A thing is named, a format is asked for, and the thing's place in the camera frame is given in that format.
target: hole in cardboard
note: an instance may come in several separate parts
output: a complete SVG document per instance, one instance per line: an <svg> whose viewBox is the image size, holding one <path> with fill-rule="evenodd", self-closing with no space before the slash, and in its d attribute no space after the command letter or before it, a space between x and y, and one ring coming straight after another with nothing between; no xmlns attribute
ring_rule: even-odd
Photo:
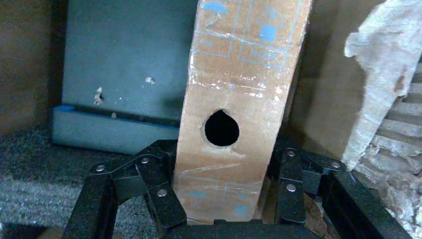
<svg viewBox="0 0 422 239"><path fill-rule="evenodd" d="M229 146L239 138L239 126L223 110L215 112L205 123L205 136L217 146Z"/></svg>

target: gray panel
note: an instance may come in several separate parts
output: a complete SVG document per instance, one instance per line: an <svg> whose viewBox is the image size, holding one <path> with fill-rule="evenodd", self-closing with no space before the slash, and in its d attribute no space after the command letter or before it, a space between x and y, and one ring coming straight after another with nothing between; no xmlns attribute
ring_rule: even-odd
<svg viewBox="0 0 422 239"><path fill-rule="evenodd" d="M73 147L136 154L158 139L177 139L178 134L176 127L75 111L53 112L53 143Z"/></svg>
<svg viewBox="0 0 422 239"><path fill-rule="evenodd" d="M179 121L197 3L70 0L63 103Z"/></svg>

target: cardboard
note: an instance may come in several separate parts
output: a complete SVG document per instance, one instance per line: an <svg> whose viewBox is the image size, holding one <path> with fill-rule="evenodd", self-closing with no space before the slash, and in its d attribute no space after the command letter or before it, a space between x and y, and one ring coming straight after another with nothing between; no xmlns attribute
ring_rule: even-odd
<svg viewBox="0 0 422 239"><path fill-rule="evenodd" d="M193 221L253 218L310 6L311 0L199 2L174 178ZM222 112L211 117L220 110L235 123L219 118Z"/></svg>

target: black plastic part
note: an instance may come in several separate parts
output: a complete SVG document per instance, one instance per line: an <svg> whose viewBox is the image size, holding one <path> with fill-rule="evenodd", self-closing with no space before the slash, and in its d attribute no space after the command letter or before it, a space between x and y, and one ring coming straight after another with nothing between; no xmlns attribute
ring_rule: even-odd
<svg viewBox="0 0 422 239"><path fill-rule="evenodd" d="M302 161L294 149L283 151L280 162L279 190L275 221L280 224L304 224L306 220L302 187Z"/></svg>
<svg viewBox="0 0 422 239"><path fill-rule="evenodd" d="M323 176L322 206L342 239L411 239L352 173Z"/></svg>
<svg viewBox="0 0 422 239"><path fill-rule="evenodd" d="M159 140L134 159L95 165L63 238L111 238L117 206L139 195L145 198L159 236L165 238L319 238L299 226L306 218L303 192L307 192L314 198L322 197L323 207L342 238L411 239L353 174L339 172L345 170L344 164L297 150L287 142L278 144L284 148L274 149L270 163L279 166L269 174L276 174L280 183L275 212L278 224L215 220L214 225L188 226L186 213L169 183L175 166L176 143L176 140ZM99 165L105 169L97 172Z"/></svg>
<svg viewBox="0 0 422 239"><path fill-rule="evenodd" d="M158 196L160 190L166 190L167 194L163 197ZM169 183L152 188L144 199L160 237L176 227L187 224L185 210Z"/></svg>
<svg viewBox="0 0 422 239"><path fill-rule="evenodd" d="M109 175L89 176L64 230L63 239L110 239L117 214L117 197Z"/></svg>
<svg viewBox="0 0 422 239"><path fill-rule="evenodd" d="M320 239L304 227L256 222L218 223L177 228L165 239Z"/></svg>
<svg viewBox="0 0 422 239"><path fill-rule="evenodd" d="M286 149L299 149L299 147L294 144L290 139L282 137L276 140L274 145L273 153L271 156L270 163L267 167L267 174L266 176L272 181L278 181L279 174L280 174L280 162L281 162L281 155L283 151Z"/></svg>

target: dust speck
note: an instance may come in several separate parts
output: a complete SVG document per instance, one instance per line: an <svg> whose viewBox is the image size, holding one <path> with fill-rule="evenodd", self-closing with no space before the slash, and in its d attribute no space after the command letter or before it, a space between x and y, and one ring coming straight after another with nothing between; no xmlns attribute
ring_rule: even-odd
<svg viewBox="0 0 422 239"><path fill-rule="evenodd" d="M152 77L147 77L147 78L145 78L145 82L146 82L146 83L149 83L149 84L151 84L151 85L154 85L154 84L155 84L155 80L154 80L154 78L152 78Z"/></svg>
<svg viewBox="0 0 422 239"><path fill-rule="evenodd" d="M103 89L102 87L99 87L97 90L97 93L94 96L94 105L100 105L104 102L104 98L103 98Z"/></svg>

